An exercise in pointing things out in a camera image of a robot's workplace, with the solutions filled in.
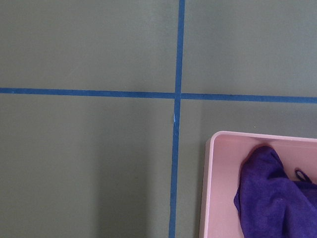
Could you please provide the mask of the purple cloth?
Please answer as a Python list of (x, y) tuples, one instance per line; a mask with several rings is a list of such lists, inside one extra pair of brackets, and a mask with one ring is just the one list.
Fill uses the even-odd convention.
[(315, 238), (317, 185), (300, 169), (292, 181), (269, 146), (253, 151), (243, 164), (234, 197), (246, 238)]

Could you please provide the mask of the pink plastic tray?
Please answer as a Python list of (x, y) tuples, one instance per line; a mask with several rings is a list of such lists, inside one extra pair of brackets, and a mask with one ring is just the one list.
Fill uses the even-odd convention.
[(268, 145), (277, 152), (290, 179), (296, 179), (294, 170), (300, 168), (316, 182), (316, 139), (219, 131), (206, 142), (201, 238), (243, 237), (233, 200), (242, 163), (255, 148), (262, 145)]

